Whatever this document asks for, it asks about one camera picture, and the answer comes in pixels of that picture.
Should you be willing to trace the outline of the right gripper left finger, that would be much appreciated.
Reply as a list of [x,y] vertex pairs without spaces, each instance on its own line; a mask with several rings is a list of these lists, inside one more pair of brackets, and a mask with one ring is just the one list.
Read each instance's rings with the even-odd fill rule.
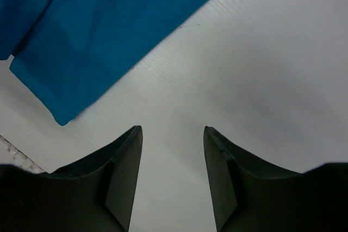
[[1,165],[1,231],[128,231],[142,128],[53,173]]

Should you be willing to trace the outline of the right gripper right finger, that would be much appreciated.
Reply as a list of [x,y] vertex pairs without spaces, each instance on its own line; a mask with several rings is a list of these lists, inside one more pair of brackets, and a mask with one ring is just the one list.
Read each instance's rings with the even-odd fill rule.
[[347,164],[297,173],[205,127],[204,156],[218,231],[347,231]]

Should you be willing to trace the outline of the blue t shirt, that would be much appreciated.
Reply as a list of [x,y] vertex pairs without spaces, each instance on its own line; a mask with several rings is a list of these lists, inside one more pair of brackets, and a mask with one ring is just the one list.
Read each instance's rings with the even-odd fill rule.
[[1,59],[64,126],[209,0],[1,0]]

